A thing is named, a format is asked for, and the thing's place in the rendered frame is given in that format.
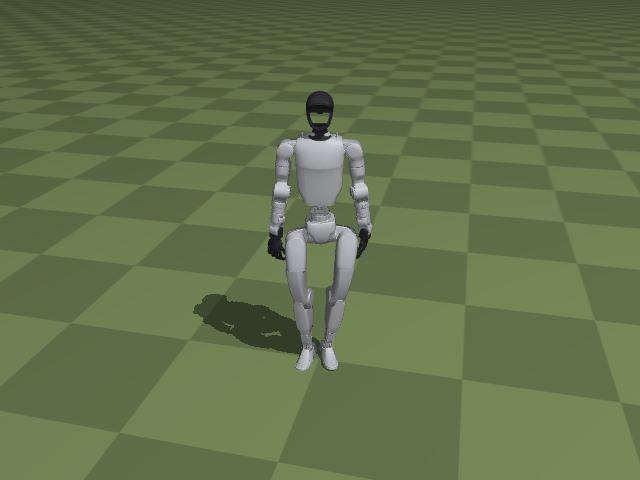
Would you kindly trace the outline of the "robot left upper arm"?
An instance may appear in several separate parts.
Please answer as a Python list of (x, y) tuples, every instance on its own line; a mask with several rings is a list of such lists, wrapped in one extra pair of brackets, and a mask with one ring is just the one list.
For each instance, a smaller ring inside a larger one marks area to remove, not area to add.
[(365, 164), (364, 155), (360, 142), (352, 139), (342, 139), (344, 145), (344, 154), (351, 159), (349, 170), (352, 179), (352, 187), (350, 187), (350, 196), (353, 200), (361, 200), (368, 198), (367, 187), (364, 183)]

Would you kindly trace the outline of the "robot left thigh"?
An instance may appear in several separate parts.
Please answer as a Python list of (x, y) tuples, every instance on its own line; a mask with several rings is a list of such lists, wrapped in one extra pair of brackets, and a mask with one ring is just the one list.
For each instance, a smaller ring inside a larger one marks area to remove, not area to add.
[(336, 224), (336, 250), (333, 285), (326, 288), (326, 302), (333, 306), (337, 300), (345, 301), (355, 270), (358, 250), (356, 231)]

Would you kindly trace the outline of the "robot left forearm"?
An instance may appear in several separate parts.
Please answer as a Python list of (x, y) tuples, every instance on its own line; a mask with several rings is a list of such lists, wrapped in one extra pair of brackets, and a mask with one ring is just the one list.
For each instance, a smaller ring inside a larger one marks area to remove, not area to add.
[(368, 198), (354, 201), (354, 206), (356, 208), (356, 218), (357, 218), (357, 224), (359, 226), (358, 232), (360, 233), (360, 230), (365, 228), (368, 230), (368, 236), (369, 236), (371, 234), (373, 226), (370, 223), (371, 218), (370, 218), (370, 211), (369, 211), (370, 203), (369, 203), (368, 187), (367, 187), (367, 191), (368, 191)]

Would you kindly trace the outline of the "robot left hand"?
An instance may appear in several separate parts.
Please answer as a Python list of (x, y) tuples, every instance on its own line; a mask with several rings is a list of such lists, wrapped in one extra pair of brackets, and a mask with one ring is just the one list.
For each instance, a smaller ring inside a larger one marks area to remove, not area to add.
[(368, 236), (368, 230), (367, 229), (363, 228), (363, 229), (360, 230), (359, 238), (361, 238), (361, 240), (360, 240), (360, 244), (359, 244), (359, 247), (358, 247), (356, 259), (358, 259), (361, 256), (362, 252), (365, 250), (365, 248), (367, 246), (367, 243), (368, 243), (368, 239), (370, 237), (371, 237), (371, 234)]

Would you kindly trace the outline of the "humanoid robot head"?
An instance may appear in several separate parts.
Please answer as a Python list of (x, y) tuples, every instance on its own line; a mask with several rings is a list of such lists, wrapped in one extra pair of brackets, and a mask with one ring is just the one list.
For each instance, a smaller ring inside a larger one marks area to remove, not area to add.
[[(325, 141), (331, 138), (331, 135), (330, 136), (324, 136), (324, 135), (325, 133), (328, 132), (327, 128), (329, 127), (332, 120), (333, 108), (334, 108), (333, 99), (327, 92), (316, 91), (310, 94), (306, 102), (306, 114), (307, 114), (308, 122), (311, 128), (313, 129), (312, 132), (315, 134), (315, 136), (309, 135), (308, 137), (310, 139), (315, 141)], [(312, 123), (310, 118), (310, 113), (313, 113), (313, 112), (316, 112), (318, 114), (329, 113), (330, 116), (327, 124)]]

